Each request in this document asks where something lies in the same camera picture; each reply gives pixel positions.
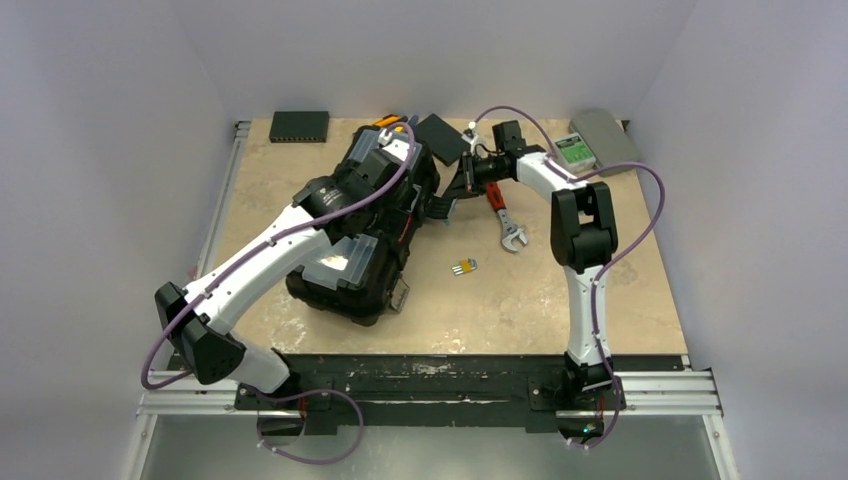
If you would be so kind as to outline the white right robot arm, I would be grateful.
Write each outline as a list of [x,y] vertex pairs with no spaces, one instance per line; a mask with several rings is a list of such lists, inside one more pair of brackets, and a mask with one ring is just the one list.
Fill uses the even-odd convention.
[[563,268],[569,295],[570,330],[561,392],[569,404],[584,407],[613,380],[604,333],[602,278],[618,248],[610,188],[604,182],[577,179],[540,148],[497,153],[487,159],[465,153],[448,188],[431,201],[427,215],[446,220],[458,200],[481,196],[486,184],[505,179],[530,187],[549,202],[550,248]]

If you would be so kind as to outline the black plastic toolbox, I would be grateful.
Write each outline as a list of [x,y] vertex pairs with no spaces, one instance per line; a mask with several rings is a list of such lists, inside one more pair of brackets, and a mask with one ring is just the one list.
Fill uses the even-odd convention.
[[[337,167],[379,149],[375,127],[364,126],[329,175],[306,183],[293,197],[296,206],[319,217],[359,200],[337,186]],[[402,271],[416,231],[440,183],[433,154],[415,144],[415,161],[387,193],[352,214],[323,225],[330,239],[285,278],[288,293],[308,306],[371,326],[388,310],[400,310],[407,285]]]

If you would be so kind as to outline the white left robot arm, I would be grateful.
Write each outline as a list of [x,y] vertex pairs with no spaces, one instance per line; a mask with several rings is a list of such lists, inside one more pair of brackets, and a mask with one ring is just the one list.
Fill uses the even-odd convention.
[[244,312],[270,287],[304,262],[314,251],[330,244],[329,237],[321,229],[323,225],[366,207],[400,181],[415,161],[415,145],[409,144],[402,150],[406,153],[403,159],[398,158],[388,147],[378,150],[380,154],[386,154],[389,160],[395,162],[398,168],[384,185],[369,196],[317,218],[308,214],[303,207],[290,205],[283,210],[265,235],[254,239],[242,253],[228,260],[221,269],[202,277],[200,285],[195,288],[196,297],[173,319],[165,322],[162,333],[154,341],[142,367],[142,386],[147,390],[157,390],[181,378],[177,375],[160,383],[153,383],[149,380],[149,373],[159,349],[178,327],[186,326],[185,318],[190,312],[195,311],[202,302],[211,300],[216,291],[221,289],[223,299],[218,304],[217,313],[224,324],[224,331],[229,332]]

